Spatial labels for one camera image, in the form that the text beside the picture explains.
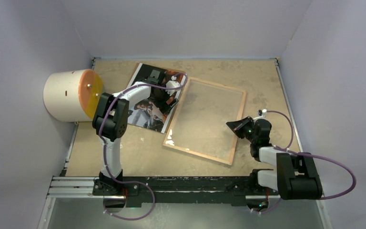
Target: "white wall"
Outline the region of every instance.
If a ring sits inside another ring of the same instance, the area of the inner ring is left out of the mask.
[[[37,227],[73,132],[46,111],[44,84],[89,64],[60,0],[0,0],[0,228]]]
[[[334,228],[366,228],[366,0],[314,0],[280,63],[305,151],[337,159],[357,177],[327,200]],[[326,194],[350,176],[318,162]]]
[[[312,0],[62,0],[92,56],[280,56]]]

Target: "photograph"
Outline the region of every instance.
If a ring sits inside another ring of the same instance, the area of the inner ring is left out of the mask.
[[[165,78],[163,79],[162,83],[166,83],[167,81],[171,80],[173,76],[176,77],[176,81],[180,84],[184,83],[186,80],[184,74],[179,74],[180,72],[166,70],[147,64],[139,64],[128,86],[133,85],[137,81],[145,80],[151,75],[153,71],[165,73]],[[180,92],[181,90],[178,90],[172,94],[166,103],[171,104],[175,98],[177,99],[179,97]],[[165,133],[174,107],[169,112],[161,112],[161,109],[156,107],[155,103],[156,101],[154,101],[154,99],[150,96],[149,98],[141,100],[133,106],[130,106],[128,113],[128,123],[160,133]]]

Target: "cylindrical container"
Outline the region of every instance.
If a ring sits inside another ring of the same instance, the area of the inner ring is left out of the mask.
[[[44,86],[45,107],[63,122],[87,122],[93,119],[103,82],[92,69],[54,73]]]

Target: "wooden frame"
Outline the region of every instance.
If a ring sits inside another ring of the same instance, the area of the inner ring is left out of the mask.
[[[193,155],[196,155],[196,156],[207,158],[207,159],[210,159],[210,160],[213,160],[213,161],[221,162],[221,163],[224,163],[224,164],[227,164],[227,165],[232,165],[232,162],[234,160],[236,141],[237,141],[237,137],[236,137],[235,134],[232,134],[232,144],[231,144],[231,150],[230,150],[228,160],[224,160],[224,159],[221,159],[221,158],[217,158],[217,157],[214,157],[214,156],[206,155],[206,154],[195,152],[195,151],[192,151],[192,150],[180,147],[180,146],[173,146],[173,145],[170,145],[170,144],[166,143],[166,141],[168,141],[168,134],[170,133],[170,130],[173,130],[173,128],[176,124],[177,118],[179,116],[180,110],[182,109],[184,99],[186,98],[186,95],[187,95],[188,89],[190,87],[191,81],[196,81],[196,82],[199,82],[199,83],[203,83],[203,84],[207,84],[207,85],[211,85],[211,86],[224,88],[224,89],[228,89],[228,90],[231,90],[231,91],[242,93],[242,98],[241,98],[242,100],[241,100],[241,103],[240,103],[237,120],[242,119],[242,114],[243,114],[243,111],[244,111],[244,104],[245,104],[245,99],[246,99],[246,91],[245,90],[230,87],[230,86],[225,86],[223,84],[214,83],[214,82],[210,82],[210,81],[206,81],[206,80],[202,80],[202,79],[198,79],[198,78],[188,77],[188,81],[186,83],[186,86],[183,89],[183,93],[182,93],[180,101],[177,105],[176,111],[174,112],[174,116],[172,117],[172,121],[169,125],[169,128],[167,129],[165,140],[163,141],[163,145],[166,146],[166,147],[169,147],[169,148],[173,148],[173,149],[183,151],[183,152],[186,152],[186,153],[189,153],[189,154],[193,154]]]

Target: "beige table surface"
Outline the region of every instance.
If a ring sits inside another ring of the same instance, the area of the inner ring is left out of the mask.
[[[288,115],[284,93],[274,61],[118,61],[98,60],[94,70],[108,93],[127,86],[137,63],[185,71],[188,76],[221,83],[247,91],[243,117],[255,117],[259,109],[282,111]],[[271,143],[285,147],[291,130],[285,118],[268,114],[272,123]],[[122,137],[121,162],[125,176],[247,176],[254,168],[272,168],[255,161],[249,141],[239,139],[231,166],[162,146],[165,136],[128,125]],[[102,167],[102,144],[91,123],[79,123],[66,176],[98,176]],[[299,150],[296,138],[291,146]]]

